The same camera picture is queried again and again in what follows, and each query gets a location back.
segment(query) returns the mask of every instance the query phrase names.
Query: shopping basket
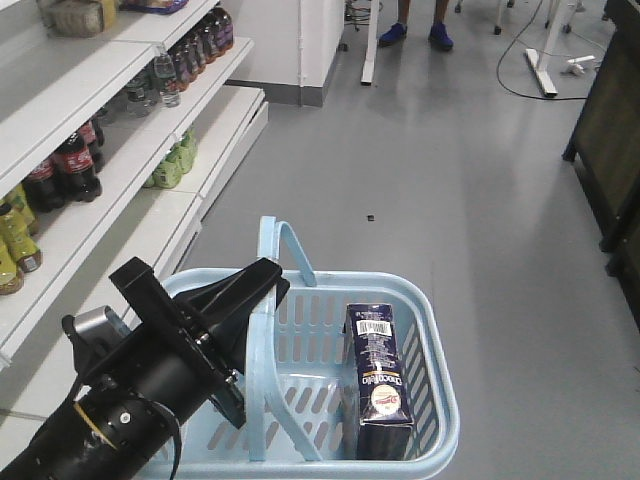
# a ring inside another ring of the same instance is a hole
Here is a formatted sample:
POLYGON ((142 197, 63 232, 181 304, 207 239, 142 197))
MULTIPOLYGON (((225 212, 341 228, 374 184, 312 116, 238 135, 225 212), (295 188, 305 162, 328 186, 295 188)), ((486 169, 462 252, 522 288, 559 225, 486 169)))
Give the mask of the shopping basket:
MULTIPOLYGON (((283 273, 291 288, 277 310, 274 292, 251 315, 246 376, 240 382, 247 423, 236 430, 212 405, 201 407, 183 426, 177 478, 418 480, 436 475, 453 457, 460 423, 425 295, 390 274, 314 271, 292 228, 274 217, 261 219, 259 236, 259 258, 277 262, 282 239, 298 270, 283 273), (349 459, 341 404, 349 303, 392 305, 415 420, 403 460, 349 459)), ((164 287, 173 296, 236 271, 196 268, 171 276, 164 287)), ((167 445, 140 477, 168 478, 172 459, 167 445)))

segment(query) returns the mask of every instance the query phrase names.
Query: red label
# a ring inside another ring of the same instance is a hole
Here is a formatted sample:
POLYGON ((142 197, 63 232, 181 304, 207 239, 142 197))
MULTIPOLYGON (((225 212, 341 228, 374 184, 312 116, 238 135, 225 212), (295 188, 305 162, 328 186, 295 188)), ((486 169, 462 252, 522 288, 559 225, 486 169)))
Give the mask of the red label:
POLYGON ((34 168, 31 173, 27 175, 27 180, 31 182, 41 182, 42 180, 46 180, 52 175, 53 162, 51 161, 51 157, 47 157, 46 160, 40 162, 40 165, 34 168))
POLYGON ((84 138, 84 143, 86 143, 87 145, 89 145, 91 142, 95 142, 96 138, 98 138, 96 136, 96 131, 93 129, 93 125, 91 125, 91 120, 81 126, 78 129, 78 132, 80 133, 80 135, 82 135, 82 138, 84 138))
POLYGON ((55 160, 58 168, 65 173, 83 172, 87 168, 91 168, 93 166, 91 153, 89 153, 89 149, 87 147, 84 147, 79 152, 74 153, 56 153, 55 160))

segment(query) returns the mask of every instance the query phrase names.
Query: chair leg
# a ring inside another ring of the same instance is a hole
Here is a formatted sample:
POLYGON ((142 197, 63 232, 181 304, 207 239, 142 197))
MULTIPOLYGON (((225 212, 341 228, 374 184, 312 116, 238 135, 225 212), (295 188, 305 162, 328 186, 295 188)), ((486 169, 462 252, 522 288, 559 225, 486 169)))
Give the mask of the chair leg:
POLYGON ((504 0, 498 0, 496 6, 496 23, 493 26, 493 34, 500 35, 502 33, 502 12, 504 11, 504 0))

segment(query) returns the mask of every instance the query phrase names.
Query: yellow bottle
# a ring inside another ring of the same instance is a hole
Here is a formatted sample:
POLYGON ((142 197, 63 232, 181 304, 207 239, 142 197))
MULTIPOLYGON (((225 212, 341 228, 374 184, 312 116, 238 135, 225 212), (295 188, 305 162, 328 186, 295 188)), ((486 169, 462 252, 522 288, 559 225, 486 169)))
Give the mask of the yellow bottle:
POLYGON ((7 193, 4 197, 5 201, 9 202, 13 208, 22 214, 27 226, 29 227, 29 234, 35 235, 40 229, 38 224, 38 218, 29 206, 27 202, 27 194, 24 193, 22 184, 19 183, 13 190, 7 193))
POLYGON ((22 288, 24 274, 9 254, 7 244, 0 237, 0 295, 9 295, 22 288))
POLYGON ((9 247, 11 258, 23 272, 33 272, 40 267, 40 248, 29 235, 24 217, 7 202, 0 205, 0 234, 9 247))

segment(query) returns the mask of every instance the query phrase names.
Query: black cable on floor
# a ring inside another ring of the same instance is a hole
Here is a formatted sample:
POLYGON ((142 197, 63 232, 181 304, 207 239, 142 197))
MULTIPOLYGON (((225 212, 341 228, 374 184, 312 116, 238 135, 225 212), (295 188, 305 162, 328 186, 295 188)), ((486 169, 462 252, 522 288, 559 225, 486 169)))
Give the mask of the black cable on floor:
POLYGON ((538 15, 538 12, 540 11, 540 7, 542 7, 542 2, 544 0, 540 0, 540 2, 538 2, 538 5, 536 6, 535 11, 533 12, 533 15, 531 16, 531 19, 527 22, 527 24, 522 28, 522 30, 520 30, 518 32, 518 34, 513 38, 513 40, 511 41, 511 43, 509 44, 509 46, 507 47, 507 49, 504 51, 504 53, 502 54, 502 56, 500 57, 500 59, 498 60, 498 64, 496 65, 496 79, 498 80, 498 83, 500 84, 500 86, 502 88, 504 88, 506 91, 513 93, 514 95, 517 95, 518 97, 522 97, 522 98, 529 98, 531 100, 544 100, 547 102, 562 102, 562 101, 569 101, 569 100, 586 100, 587 97, 565 97, 565 98, 548 98, 548 97, 540 97, 540 96, 535 96, 535 95, 527 95, 525 93, 520 93, 517 92, 511 88, 509 88, 503 81, 502 78, 500 78, 500 66, 502 65, 502 61, 504 60, 504 57, 507 56, 507 54, 509 53, 509 51, 511 50, 511 48, 513 48, 513 46, 516 44, 516 42, 518 42, 520 40, 520 37, 522 36, 522 34, 525 32, 525 30, 527 28, 529 28, 531 26, 531 24, 533 23, 533 21, 535 20, 536 16, 538 15))

